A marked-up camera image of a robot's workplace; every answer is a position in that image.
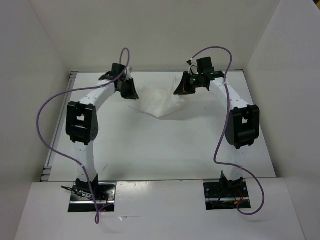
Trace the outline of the white pleated skirt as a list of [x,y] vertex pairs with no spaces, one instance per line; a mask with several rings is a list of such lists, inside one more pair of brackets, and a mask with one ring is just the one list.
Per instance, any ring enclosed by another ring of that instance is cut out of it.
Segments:
[[138,87],[139,99],[132,100],[128,107],[158,119],[181,110],[186,101],[179,95],[174,95],[178,87],[177,78],[173,77],[166,86],[166,89],[154,85]]

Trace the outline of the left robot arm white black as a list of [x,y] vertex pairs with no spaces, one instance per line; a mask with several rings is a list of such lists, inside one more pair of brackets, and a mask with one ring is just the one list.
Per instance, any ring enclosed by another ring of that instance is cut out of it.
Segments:
[[99,196],[99,178],[94,163],[94,141],[99,133],[98,111],[115,93],[125,100],[138,100],[131,68],[114,63],[111,71],[103,74],[97,86],[79,101],[70,101],[66,113],[66,134],[80,162],[75,181],[75,191],[88,200]]

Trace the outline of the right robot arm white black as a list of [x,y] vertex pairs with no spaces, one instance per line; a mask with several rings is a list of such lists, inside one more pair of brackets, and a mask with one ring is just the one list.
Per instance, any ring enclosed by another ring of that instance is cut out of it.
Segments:
[[198,88],[205,88],[225,107],[228,115],[222,136],[230,146],[228,160],[221,160],[223,166],[219,179],[222,197],[237,193],[244,185],[243,166],[249,148],[260,135],[260,109],[249,104],[228,84],[225,74],[216,71],[210,57],[188,60],[189,69],[183,72],[175,95],[192,95]]

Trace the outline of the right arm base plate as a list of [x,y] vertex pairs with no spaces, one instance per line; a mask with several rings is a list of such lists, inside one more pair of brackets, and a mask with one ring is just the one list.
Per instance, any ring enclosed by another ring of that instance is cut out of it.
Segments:
[[240,186],[226,188],[218,179],[204,181],[203,191],[205,198],[205,208],[207,211],[213,210],[232,210],[250,209],[250,197],[247,189],[247,183],[242,180]]

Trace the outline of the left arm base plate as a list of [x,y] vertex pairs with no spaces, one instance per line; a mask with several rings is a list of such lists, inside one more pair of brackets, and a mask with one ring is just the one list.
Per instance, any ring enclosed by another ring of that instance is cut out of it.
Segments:
[[[75,183],[72,188],[65,186],[62,186],[62,188],[71,192],[68,206],[69,213],[87,213],[96,211],[90,192],[76,190]],[[115,182],[99,183],[98,189],[95,193],[95,199],[97,208],[101,212],[115,211],[116,188],[117,184]]]

